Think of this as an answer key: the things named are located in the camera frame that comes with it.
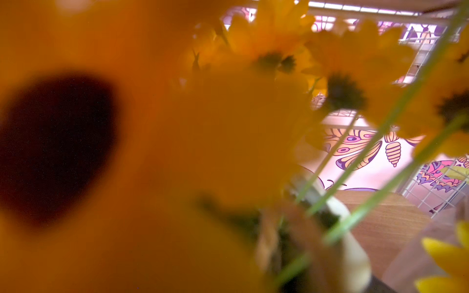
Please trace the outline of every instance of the yellow petal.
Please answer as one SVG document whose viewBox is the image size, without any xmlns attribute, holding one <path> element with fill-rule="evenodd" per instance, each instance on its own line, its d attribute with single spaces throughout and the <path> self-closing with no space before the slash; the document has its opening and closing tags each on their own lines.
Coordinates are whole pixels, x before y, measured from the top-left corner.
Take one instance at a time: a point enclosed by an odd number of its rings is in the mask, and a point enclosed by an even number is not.
<svg viewBox="0 0 469 293">
<path fill-rule="evenodd" d="M 256 25 L 262 28 L 271 27 L 275 24 L 275 4 L 273 0 L 261 0 L 257 4 Z"/>
<path fill-rule="evenodd" d="M 399 38 L 401 37 L 402 31 L 403 27 L 394 27 L 383 32 L 379 39 L 381 47 L 397 44 Z"/>
<path fill-rule="evenodd" d="M 303 69 L 301 72 L 304 74 L 308 74 L 308 75 L 321 76 L 322 68 L 319 66 L 312 66 L 312 67 Z"/>
<path fill-rule="evenodd" d="M 467 282 L 454 278 L 431 277 L 416 281 L 420 293 L 466 293 L 469 292 Z"/>
<path fill-rule="evenodd" d="M 131 201 L 95 197 L 75 218 L 43 231 L 11 233 L 0 222 L 2 290 L 266 292 L 243 242 L 180 203 L 142 201 L 144 189 L 134 189 Z"/>
<path fill-rule="evenodd" d="M 450 168 L 444 167 L 441 169 L 441 172 L 445 173 L 445 175 L 449 178 L 459 180 L 466 180 L 466 178 L 469 176 L 469 169 L 460 166 L 452 166 Z"/>
<path fill-rule="evenodd" d="M 459 130 L 447 138 L 439 148 L 440 153 L 449 157 L 459 157 L 469 152 L 469 134 Z"/>
<path fill-rule="evenodd" d="M 251 27 L 244 17 L 240 15 L 233 16 L 227 38 L 233 52 L 255 58 L 257 52 L 253 51 Z"/>
<path fill-rule="evenodd" d="M 184 178 L 191 196 L 203 192 L 225 207 L 278 198 L 312 117 L 305 83 L 284 77 L 213 70 L 171 99 L 155 149 L 168 182 Z"/>
<path fill-rule="evenodd" d="M 309 0 L 300 0 L 298 4 L 296 4 L 293 9 L 288 13 L 285 22 L 288 23 L 298 23 L 300 21 L 300 17 L 305 15 L 308 12 L 308 3 Z"/>
<path fill-rule="evenodd" d="M 367 106 L 363 110 L 363 116 L 373 126 L 379 126 L 389 113 L 389 107 L 394 106 L 402 94 L 402 88 L 396 85 L 381 86 L 366 92 Z"/>
<path fill-rule="evenodd" d="M 467 277 L 469 251 L 431 238 L 424 238 L 422 244 L 437 265 L 448 274 Z"/>
<path fill-rule="evenodd" d="M 469 249 L 469 223 L 459 222 L 456 226 L 456 234 L 458 235 L 459 242 Z"/>
<path fill-rule="evenodd" d="M 373 49 L 378 44 L 378 26 L 374 20 L 359 21 L 356 34 L 361 46 L 369 46 L 369 49 Z"/>
<path fill-rule="evenodd" d="M 332 32 L 338 35 L 342 35 L 345 31 L 348 30 L 348 23 L 345 22 L 343 18 L 337 18 L 332 27 Z"/>
<path fill-rule="evenodd" d="M 304 26 L 308 31 L 312 31 L 311 27 L 313 26 L 316 18 L 312 15 L 306 15 L 300 19 L 300 25 Z"/>
</svg>

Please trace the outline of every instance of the wooden table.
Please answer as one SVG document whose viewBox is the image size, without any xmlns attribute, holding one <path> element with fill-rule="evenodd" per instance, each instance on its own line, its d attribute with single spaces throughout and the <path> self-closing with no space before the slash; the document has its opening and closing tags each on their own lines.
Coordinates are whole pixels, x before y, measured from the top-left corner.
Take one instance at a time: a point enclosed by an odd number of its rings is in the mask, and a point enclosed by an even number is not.
<svg viewBox="0 0 469 293">
<path fill-rule="evenodd" d="M 373 193 L 340 190 L 335 197 L 350 211 Z M 399 251 L 429 222 L 430 217 L 399 194 L 391 193 L 352 234 L 371 260 L 373 274 L 381 278 Z"/>
</svg>

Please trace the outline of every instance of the white wire grid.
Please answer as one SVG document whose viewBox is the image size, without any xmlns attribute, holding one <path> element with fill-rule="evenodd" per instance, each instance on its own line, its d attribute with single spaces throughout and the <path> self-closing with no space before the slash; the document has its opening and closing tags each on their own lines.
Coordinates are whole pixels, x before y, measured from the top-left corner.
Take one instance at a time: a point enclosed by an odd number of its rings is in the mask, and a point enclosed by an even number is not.
<svg viewBox="0 0 469 293">
<path fill-rule="evenodd" d="M 457 171 L 454 166 L 469 166 L 467 156 L 423 165 L 417 174 L 403 185 L 400 193 L 433 218 L 445 208 L 454 207 L 469 194 L 469 176 Z M 443 167 L 447 167 L 445 172 L 441 171 Z M 448 177 L 449 170 L 462 177 Z"/>
</svg>

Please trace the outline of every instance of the yellow flower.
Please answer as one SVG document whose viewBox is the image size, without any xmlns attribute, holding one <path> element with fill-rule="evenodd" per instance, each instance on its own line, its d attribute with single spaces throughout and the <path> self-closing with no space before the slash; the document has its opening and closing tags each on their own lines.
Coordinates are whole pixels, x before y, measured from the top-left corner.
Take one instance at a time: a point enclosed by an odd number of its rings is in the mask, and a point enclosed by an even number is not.
<svg viewBox="0 0 469 293">
<path fill-rule="evenodd" d="M 71 2 L 0 2 L 1 290 L 265 292 L 243 243 L 170 197 L 152 158 L 192 28 L 234 3 Z"/>
<path fill-rule="evenodd" d="M 277 65 L 294 54 L 311 33 L 315 19 L 302 18 L 307 12 L 306 0 L 298 4 L 292 0 L 260 0 L 253 22 L 240 16 L 233 18 L 227 38 L 234 54 L 250 61 L 275 61 Z"/>
<path fill-rule="evenodd" d="M 449 178 L 458 179 L 461 181 L 469 181 L 469 168 L 462 166 L 443 167 L 440 172 Z"/>
<path fill-rule="evenodd" d="M 277 200 L 295 171 L 301 137 L 312 129 L 321 144 L 302 84 L 251 68 L 212 68 L 189 80 L 163 112 L 154 149 L 161 177 L 179 193 L 203 194 L 225 208 Z"/>
<path fill-rule="evenodd" d="M 449 276 L 418 280 L 416 286 L 421 293 L 469 292 L 469 223 L 460 222 L 456 227 L 456 234 L 462 247 L 435 239 L 423 239 L 425 250 Z"/>
<path fill-rule="evenodd" d="M 346 27 L 340 21 L 336 25 Z M 307 47 L 313 66 L 308 72 L 327 80 L 325 114 L 356 109 L 371 123 L 379 124 L 383 109 L 393 105 L 394 93 L 399 91 L 390 85 L 406 73 L 414 51 L 398 44 L 401 28 L 379 35 L 373 21 L 364 21 L 355 31 L 344 30 L 312 34 Z"/>
<path fill-rule="evenodd" d="M 226 29 L 220 21 L 200 23 L 194 33 L 194 42 L 181 59 L 182 77 L 209 70 L 212 66 L 235 63 L 227 44 Z"/>
<path fill-rule="evenodd" d="M 415 152 L 425 147 L 458 114 L 469 117 L 468 52 L 469 30 L 465 29 L 459 43 L 450 45 L 442 61 L 399 118 L 397 124 L 402 137 L 426 135 Z M 433 156 L 445 153 L 457 157 L 468 152 L 469 122 L 466 122 L 439 146 Z"/>
</svg>

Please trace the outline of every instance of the colorful mural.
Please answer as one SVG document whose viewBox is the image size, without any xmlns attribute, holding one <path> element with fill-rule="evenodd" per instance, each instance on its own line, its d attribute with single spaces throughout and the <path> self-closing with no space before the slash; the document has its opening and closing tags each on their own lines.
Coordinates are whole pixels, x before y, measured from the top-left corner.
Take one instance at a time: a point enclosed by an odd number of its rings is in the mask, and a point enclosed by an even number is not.
<svg viewBox="0 0 469 293">
<path fill-rule="evenodd" d="M 345 133 L 342 128 L 329 128 L 325 131 L 324 157 L 336 145 Z M 351 130 L 344 143 L 333 154 L 333 159 L 320 174 L 321 184 L 328 189 L 340 177 L 350 163 L 358 157 L 365 145 L 375 135 L 368 130 Z M 380 189 L 390 178 L 399 173 L 412 160 L 414 147 L 423 139 L 399 138 L 395 132 L 382 137 L 360 162 L 340 189 L 355 191 L 374 191 Z M 304 166 L 314 171 L 320 160 L 310 162 Z M 413 177 L 404 195 L 422 211 L 434 214 L 440 207 L 447 206 L 465 182 L 445 176 L 441 169 L 445 166 L 469 167 L 469 159 L 460 157 L 457 160 L 439 156 L 436 161 L 424 165 Z"/>
<path fill-rule="evenodd" d="M 325 151 L 329 152 L 330 149 L 338 142 L 339 138 L 344 134 L 345 129 L 330 128 L 326 130 L 325 137 Z M 351 130 L 344 142 L 339 146 L 333 156 L 341 156 L 336 160 L 336 165 L 345 170 L 350 163 L 352 163 L 357 157 L 360 151 L 375 135 L 375 132 L 368 130 Z M 415 146 L 421 141 L 422 137 L 415 138 L 413 140 L 407 140 L 409 144 Z M 365 159 L 360 162 L 355 170 L 368 165 L 378 154 L 383 144 L 385 144 L 385 153 L 387 160 L 397 167 L 397 164 L 401 158 L 401 143 L 398 141 L 399 137 L 394 131 L 384 136 L 384 141 L 378 141 L 373 148 L 368 152 Z"/>
</svg>

